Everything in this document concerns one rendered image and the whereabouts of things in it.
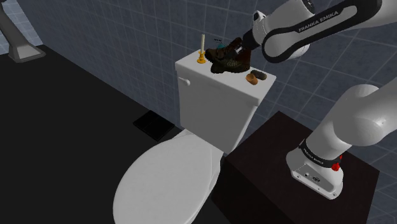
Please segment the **white toilet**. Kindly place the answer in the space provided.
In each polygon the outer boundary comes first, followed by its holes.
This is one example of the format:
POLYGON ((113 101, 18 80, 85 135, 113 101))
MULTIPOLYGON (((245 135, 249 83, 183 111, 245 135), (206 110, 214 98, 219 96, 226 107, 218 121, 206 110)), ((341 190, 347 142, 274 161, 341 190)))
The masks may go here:
POLYGON ((114 196, 115 224, 192 224, 276 77, 214 74, 191 53, 175 63, 182 131, 138 157, 114 196))

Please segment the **dark brown hiking boots pair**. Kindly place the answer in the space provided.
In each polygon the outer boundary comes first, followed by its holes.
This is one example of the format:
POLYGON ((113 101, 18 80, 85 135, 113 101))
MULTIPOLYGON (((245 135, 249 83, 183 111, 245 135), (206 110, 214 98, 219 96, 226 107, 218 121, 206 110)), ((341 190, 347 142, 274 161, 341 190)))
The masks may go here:
POLYGON ((243 73, 251 67, 251 50, 242 46, 241 38, 235 38, 223 48, 208 48, 204 56, 212 63, 214 74, 243 73))

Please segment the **cream candle in gold holder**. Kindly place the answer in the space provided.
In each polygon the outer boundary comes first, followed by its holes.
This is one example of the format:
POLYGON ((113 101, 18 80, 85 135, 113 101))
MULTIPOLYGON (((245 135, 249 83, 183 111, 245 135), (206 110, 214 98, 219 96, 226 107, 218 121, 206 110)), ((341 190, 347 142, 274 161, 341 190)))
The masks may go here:
POLYGON ((199 57, 198 57, 198 59, 197 59, 197 62, 198 62, 199 64, 204 64, 204 63, 206 63, 206 60, 205 60, 205 57, 204 57, 204 55, 205 55, 204 45, 205 45, 205 34, 202 34, 202 35, 201 35, 201 40, 200 40, 199 57))

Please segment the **grey pedestal fixture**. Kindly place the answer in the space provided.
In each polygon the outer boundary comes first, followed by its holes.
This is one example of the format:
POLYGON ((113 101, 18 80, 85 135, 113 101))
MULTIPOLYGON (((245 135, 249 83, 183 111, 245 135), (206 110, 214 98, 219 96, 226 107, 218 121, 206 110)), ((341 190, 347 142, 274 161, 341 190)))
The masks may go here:
POLYGON ((9 44, 9 58, 16 63, 23 63, 44 57, 46 53, 29 43, 18 27, 7 16, 3 8, 3 3, 6 1, 0 0, 0 31, 9 44))

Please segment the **dark robot stand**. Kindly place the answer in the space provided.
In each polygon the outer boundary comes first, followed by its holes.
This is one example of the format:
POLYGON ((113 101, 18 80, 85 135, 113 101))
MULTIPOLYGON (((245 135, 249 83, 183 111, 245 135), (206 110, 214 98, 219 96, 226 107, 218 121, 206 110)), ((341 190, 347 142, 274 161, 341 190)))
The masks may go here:
POLYGON ((212 201, 231 224, 366 224, 379 171, 343 154, 333 200, 295 180, 286 155, 312 131, 278 112, 224 160, 212 201))

